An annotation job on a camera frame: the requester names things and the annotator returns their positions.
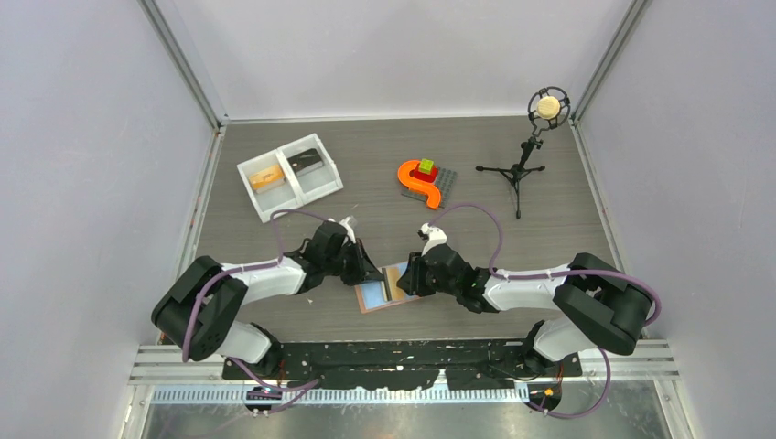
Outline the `pink leather card holder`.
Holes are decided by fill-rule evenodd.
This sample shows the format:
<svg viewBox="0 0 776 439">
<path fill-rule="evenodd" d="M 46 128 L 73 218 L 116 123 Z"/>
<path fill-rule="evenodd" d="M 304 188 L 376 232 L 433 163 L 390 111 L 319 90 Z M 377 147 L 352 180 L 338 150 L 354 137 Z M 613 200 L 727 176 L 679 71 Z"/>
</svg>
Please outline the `pink leather card holder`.
<svg viewBox="0 0 776 439">
<path fill-rule="evenodd" d="M 382 281 L 357 285 L 355 293 L 361 312 L 366 314 L 417 300 L 418 296 L 409 295 L 397 284 L 406 269 L 407 262 L 384 266 L 381 268 Z"/>
</svg>

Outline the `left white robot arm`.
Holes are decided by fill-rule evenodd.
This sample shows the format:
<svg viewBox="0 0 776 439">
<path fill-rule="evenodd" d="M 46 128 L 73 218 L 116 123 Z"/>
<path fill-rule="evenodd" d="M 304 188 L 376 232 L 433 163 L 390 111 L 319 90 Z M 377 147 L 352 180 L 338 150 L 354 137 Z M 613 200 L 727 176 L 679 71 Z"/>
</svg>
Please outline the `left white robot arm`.
<svg viewBox="0 0 776 439">
<path fill-rule="evenodd" d="M 322 222 L 299 248 L 270 261 L 222 264 L 210 256 L 196 258 L 157 303 L 151 321 L 182 349 L 185 360 L 234 358 L 268 379 L 279 371 L 280 344 L 255 323 L 238 321 L 238 313 L 253 302 L 306 293 L 330 276 L 347 286 L 383 279 L 348 219 Z"/>
</svg>

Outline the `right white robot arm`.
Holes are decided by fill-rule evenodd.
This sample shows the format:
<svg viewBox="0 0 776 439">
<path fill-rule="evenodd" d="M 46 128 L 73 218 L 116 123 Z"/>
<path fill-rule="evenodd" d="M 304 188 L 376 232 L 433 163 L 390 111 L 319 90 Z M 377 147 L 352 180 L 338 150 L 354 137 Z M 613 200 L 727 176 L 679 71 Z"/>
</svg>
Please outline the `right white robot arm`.
<svg viewBox="0 0 776 439">
<path fill-rule="evenodd" d="M 537 322 L 523 341 L 523 365 L 539 376 L 589 348 L 630 355 L 660 309 L 636 280 L 586 252 L 548 271 L 491 272 L 440 244 L 411 253 L 397 285 L 409 295 L 450 294 L 477 314 L 518 308 L 561 312 L 555 320 Z"/>
</svg>

